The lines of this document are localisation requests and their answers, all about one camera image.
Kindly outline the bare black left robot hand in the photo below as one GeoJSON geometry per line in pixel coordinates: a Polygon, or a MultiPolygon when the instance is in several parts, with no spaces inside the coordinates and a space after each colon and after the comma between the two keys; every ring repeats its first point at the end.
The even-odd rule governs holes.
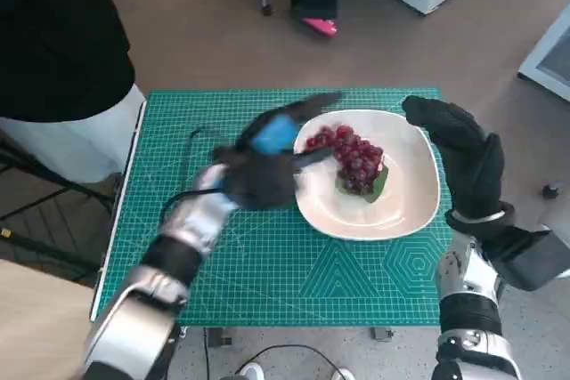
{"type": "Polygon", "coordinates": [[[233,145],[213,149],[212,158],[228,163],[231,155],[258,153],[277,155],[292,147],[300,127],[342,98],[342,92],[314,93],[302,100],[258,115],[236,139],[233,145]]]}

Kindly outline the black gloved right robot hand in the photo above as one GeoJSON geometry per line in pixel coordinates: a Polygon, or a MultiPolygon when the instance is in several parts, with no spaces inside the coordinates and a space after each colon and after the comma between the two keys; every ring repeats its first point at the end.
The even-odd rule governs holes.
{"type": "Polygon", "coordinates": [[[408,123],[425,129],[438,148],[452,208],[472,220],[499,213],[505,166],[499,135],[486,133],[453,103],[408,96],[402,108],[408,123]]]}

